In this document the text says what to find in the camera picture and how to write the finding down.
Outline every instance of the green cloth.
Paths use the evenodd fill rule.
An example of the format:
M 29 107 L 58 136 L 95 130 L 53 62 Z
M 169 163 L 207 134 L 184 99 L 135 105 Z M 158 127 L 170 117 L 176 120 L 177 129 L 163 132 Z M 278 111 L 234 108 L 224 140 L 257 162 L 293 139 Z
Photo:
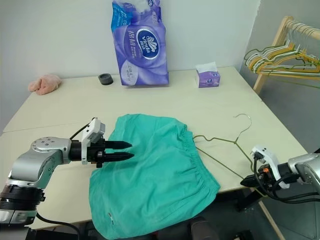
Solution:
M 187 125 L 170 117 L 119 117 L 111 141 L 135 154 L 105 163 L 90 178 L 92 221 L 109 240 L 152 233 L 190 219 L 216 197 L 220 185 L 203 165 Z

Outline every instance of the wooden clothes rack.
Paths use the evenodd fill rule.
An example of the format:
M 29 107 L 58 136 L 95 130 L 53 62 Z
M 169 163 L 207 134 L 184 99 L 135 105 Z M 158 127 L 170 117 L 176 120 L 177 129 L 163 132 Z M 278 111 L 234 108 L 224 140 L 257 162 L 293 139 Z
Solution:
M 293 16 L 285 16 L 279 26 L 279 29 L 278 31 L 276 32 L 276 35 L 274 37 L 274 40 L 273 40 L 273 43 L 272 43 L 272 46 L 278 46 L 278 45 L 284 45 L 285 42 L 286 42 L 286 38 L 287 38 L 287 33 L 288 33 L 288 29 L 290 27 L 287 26 L 287 23 L 289 21 L 292 21 L 294 20 L 294 17 Z M 301 27 L 298 29 L 299 32 L 303 33 L 304 29 L 306 28 L 310 28 L 310 26 L 304 26 L 304 27 Z M 312 37 L 316 40 L 320 40 L 320 29 L 319 31 L 314 31 L 312 34 L 310 34 L 309 37 Z M 256 81 L 255 81 L 255 84 L 254 84 L 254 87 L 253 87 L 253 90 L 259 94 L 263 85 L 265 84 L 266 80 L 267 80 L 267 75 L 264 75 L 264 74 L 259 74 Z

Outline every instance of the plush toy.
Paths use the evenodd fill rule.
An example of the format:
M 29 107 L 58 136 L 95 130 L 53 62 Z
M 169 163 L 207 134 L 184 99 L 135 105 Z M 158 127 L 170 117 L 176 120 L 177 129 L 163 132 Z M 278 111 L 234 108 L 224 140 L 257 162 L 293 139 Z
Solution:
M 39 77 L 36 81 L 30 82 L 28 90 L 36 92 L 38 95 L 44 95 L 56 90 L 61 83 L 60 77 L 53 74 L 44 75 Z

